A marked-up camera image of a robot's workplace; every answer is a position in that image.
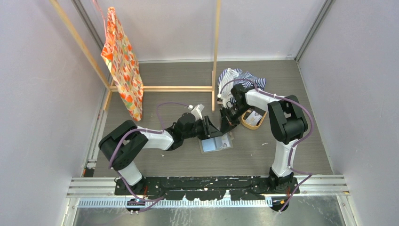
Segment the wooden frame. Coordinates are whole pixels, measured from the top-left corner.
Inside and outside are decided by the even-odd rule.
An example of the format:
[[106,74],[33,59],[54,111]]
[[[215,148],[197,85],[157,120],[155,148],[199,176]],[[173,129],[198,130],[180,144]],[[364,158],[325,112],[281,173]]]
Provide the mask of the wooden frame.
[[[108,82],[106,76],[101,71],[98,66],[95,58],[90,53],[89,49],[83,42],[83,39],[79,35],[78,31],[73,26],[69,17],[58,3],[57,0],[49,0],[53,5],[54,9],[64,22],[65,26],[68,28],[72,37],[75,39],[76,43],[79,45],[80,49],[85,54],[86,58],[89,60],[90,64],[94,68],[98,77],[104,83],[105,87],[108,90],[108,94],[106,97],[106,101],[103,105],[103,110],[107,111],[110,105],[111,97],[113,92],[118,92],[116,86],[114,85],[114,81],[111,84]],[[220,8],[222,4],[222,0],[216,0],[216,26],[215,26],[215,49],[214,49],[214,59],[213,59],[213,70],[212,70],[212,86],[144,86],[144,92],[206,92],[212,93],[212,111],[215,111],[215,78],[216,78],[216,63],[217,63],[217,48],[219,44],[219,23],[220,23]]]

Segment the black mounting base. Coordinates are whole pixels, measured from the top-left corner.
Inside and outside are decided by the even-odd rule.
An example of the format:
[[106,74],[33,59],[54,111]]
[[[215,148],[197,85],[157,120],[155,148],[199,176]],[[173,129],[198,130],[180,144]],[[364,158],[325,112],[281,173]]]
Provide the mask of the black mounting base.
[[[268,178],[260,176],[146,177],[131,188],[137,195],[145,194],[149,199],[164,196],[167,200],[182,200],[184,196],[187,200],[220,200],[229,191],[231,200],[237,201],[263,200],[262,194],[287,196],[297,183],[293,178],[292,182],[271,189]],[[122,180],[116,180],[116,185],[115,195],[130,195]]]

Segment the gray wall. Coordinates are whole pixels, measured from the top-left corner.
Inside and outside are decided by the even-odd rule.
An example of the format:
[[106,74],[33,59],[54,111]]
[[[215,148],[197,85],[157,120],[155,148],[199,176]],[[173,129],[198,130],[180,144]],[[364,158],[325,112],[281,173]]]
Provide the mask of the gray wall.
[[0,225],[59,225],[104,86],[48,0],[1,1],[0,28]]
[[[104,40],[101,14],[82,1]],[[101,0],[140,61],[213,59],[216,0]],[[218,59],[296,56],[322,0],[222,0]]]
[[334,171],[365,226],[399,220],[398,8],[335,1],[300,61]]

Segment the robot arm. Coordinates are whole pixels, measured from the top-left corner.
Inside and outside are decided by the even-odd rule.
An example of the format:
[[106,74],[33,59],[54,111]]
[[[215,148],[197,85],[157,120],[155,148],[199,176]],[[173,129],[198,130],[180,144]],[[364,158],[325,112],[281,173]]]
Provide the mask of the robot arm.
[[[292,165],[296,146],[296,141],[303,137],[303,133],[308,129],[305,116],[302,110],[291,102],[279,100],[259,93],[254,87],[244,88],[236,85],[231,89],[231,93],[236,99],[236,103],[230,108],[220,110],[222,116],[221,132],[226,133],[239,124],[239,118],[251,106],[258,107],[268,112],[270,118],[271,132],[277,140],[276,154],[274,162],[269,170],[269,184],[272,189],[291,182],[294,173],[289,167]],[[290,95],[286,97],[298,102],[298,99]]]
[[[276,189],[279,186],[286,186],[291,183],[294,173],[288,164],[289,152],[293,144],[303,137],[307,130],[307,122],[302,110],[288,101],[267,97],[254,87],[244,88],[242,85],[235,85],[231,93],[236,103],[229,108],[220,109],[222,124],[220,130],[210,122],[208,116],[202,116],[202,105],[193,108],[191,113],[184,113],[177,122],[164,131],[147,130],[136,126],[133,121],[126,121],[117,127],[111,134],[104,137],[99,147],[108,160],[111,159],[114,150],[122,137],[132,129],[140,131],[132,132],[125,140],[129,141],[121,145],[121,149],[112,162],[114,170],[118,171],[133,186],[141,180],[142,175],[133,162],[137,154],[145,148],[158,148],[166,151],[174,150],[183,144],[185,139],[197,137],[200,140],[219,137],[231,131],[239,125],[239,118],[251,106],[256,106],[268,111],[271,131],[277,140],[275,160],[269,171],[269,186]],[[295,96],[288,96],[288,99],[298,102]],[[290,165],[294,160],[296,147],[290,159]]]
[[223,134],[214,127],[209,117],[202,117],[203,105],[197,105],[191,113],[184,113],[169,128],[150,130],[136,126],[131,120],[125,121],[105,136],[98,144],[105,157],[111,161],[114,150],[125,134],[123,143],[112,161],[112,168],[122,175],[127,183],[134,186],[142,179],[142,174],[133,162],[142,149],[157,148],[165,151],[175,150],[185,139],[197,137],[200,140],[219,137]]

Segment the gray floor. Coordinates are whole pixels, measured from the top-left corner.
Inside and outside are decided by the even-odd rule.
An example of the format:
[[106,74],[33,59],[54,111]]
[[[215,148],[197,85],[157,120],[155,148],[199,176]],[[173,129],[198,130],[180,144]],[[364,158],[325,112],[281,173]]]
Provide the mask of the gray floor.
[[[244,61],[219,62],[217,76],[225,68],[241,68],[254,76],[267,79],[266,91],[282,96],[296,95],[302,105],[310,110],[303,82],[295,61]],[[212,63],[159,63],[141,64],[140,73],[145,85],[211,85]],[[151,93],[144,94],[143,119],[137,125],[149,129],[161,129],[156,116],[156,106],[166,101],[203,104],[203,115],[209,115],[214,125],[220,124],[218,109],[211,112],[210,93]],[[165,126],[175,122],[187,109],[179,105],[164,105],[160,114]],[[131,119],[119,95],[113,95],[104,129],[104,136],[125,120]],[[198,139],[185,140],[174,151],[156,149],[142,150],[135,163],[145,176],[221,176],[221,175],[267,175],[273,163],[275,140],[270,132],[268,118],[258,130],[238,126],[233,130],[232,149],[202,154]],[[99,154],[95,177],[114,177],[107,169],[108,161]],[[331,174],[319,130],[302,142],[296,151],[294,167],[315,174]]]

